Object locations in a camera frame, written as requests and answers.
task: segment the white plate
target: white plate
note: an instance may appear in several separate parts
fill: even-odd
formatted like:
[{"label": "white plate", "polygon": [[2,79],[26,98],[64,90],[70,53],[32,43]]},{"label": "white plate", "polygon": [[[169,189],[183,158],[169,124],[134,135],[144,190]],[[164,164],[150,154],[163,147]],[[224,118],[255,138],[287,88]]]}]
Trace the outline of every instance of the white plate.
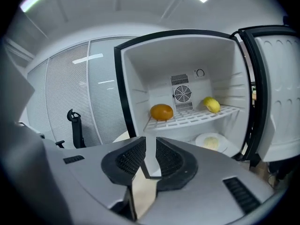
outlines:
[{"label": "white plate", "polygon": [[195,141],[196,146],[204,147],[204,145],[205,145],[204,140],[209,137],[213,137],[213,138],[217,139],[217,141],[218,141],[217,149],[216,150],[212,149],[212,150],[215,150],[218,152],[224,152],[227,149],[228,140],[219,133],[204,133],[204,134],[197,136],[196,141]]}]

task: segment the yellow fruit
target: yellow fruit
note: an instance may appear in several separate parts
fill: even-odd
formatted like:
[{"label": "yellow fruit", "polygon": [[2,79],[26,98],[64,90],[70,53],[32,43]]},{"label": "yellow fruit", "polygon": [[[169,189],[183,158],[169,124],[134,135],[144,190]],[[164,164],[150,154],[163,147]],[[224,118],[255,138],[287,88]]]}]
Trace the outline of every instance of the yellow fruit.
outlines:
[{"label": "yellow fruit", "polygon": [[173,109],[166,104],[157,104],[151,107],[151,116],[157,121],[167,121],[173,117]]},{"label": "yellow fruit", "polygon": [[218,101],[212,97],[206,97],[203,100],[203,103],[212,113],[218,113],[221,110],[221,106]]}]

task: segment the fan grille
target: fan grille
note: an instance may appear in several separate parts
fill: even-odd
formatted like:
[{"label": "fan grille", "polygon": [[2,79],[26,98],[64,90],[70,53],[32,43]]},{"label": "fan grille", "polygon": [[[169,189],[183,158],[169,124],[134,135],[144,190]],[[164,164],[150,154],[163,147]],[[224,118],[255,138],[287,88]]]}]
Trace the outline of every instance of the fan grille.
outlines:
[{"label": "fan grille", "polygon": [[179,86],[175,90],[175,98],[180,102],[187,102],[191,98],[191,90],[187,86]]}]

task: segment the mini fridge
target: mini fridge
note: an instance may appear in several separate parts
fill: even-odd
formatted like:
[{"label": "mini fridge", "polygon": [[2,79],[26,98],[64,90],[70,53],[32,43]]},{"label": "mini fridge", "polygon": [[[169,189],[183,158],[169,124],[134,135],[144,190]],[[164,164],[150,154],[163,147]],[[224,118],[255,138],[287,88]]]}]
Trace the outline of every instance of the mini fridge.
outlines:
[{"label": "mini fridge", "polygon": [[[241,41],[255,75],[255,106]],[[242,160],[300,154],[300,40],[290,27],[249,27],[231,35],[162,31],[115,47],[114,56],[128,133],[146,137],[145,162],[153,176],[159,170],[156,137],[196,145],[201,134],[219,134],[218,151]],[[215,98],[220,112],[205,109],[205,97]],[[154,120],[156,104],[169,105],[174,116]]]}]

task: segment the black chair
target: black chair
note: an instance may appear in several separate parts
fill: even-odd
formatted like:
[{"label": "black chair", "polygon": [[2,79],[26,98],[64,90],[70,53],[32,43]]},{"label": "black chair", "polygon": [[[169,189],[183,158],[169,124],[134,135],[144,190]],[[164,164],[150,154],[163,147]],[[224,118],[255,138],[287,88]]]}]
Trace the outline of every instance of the black chair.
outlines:
[{"label": "black chair", "polygon": [[81,118],[80,114],[77,112],[73,112],[71,109],[67,113],[67,119],[72,122],[72,130],[73,130],[73,144],[76,148],[85,148],[84,139],[83,139],[83,129],[81,126]]}]

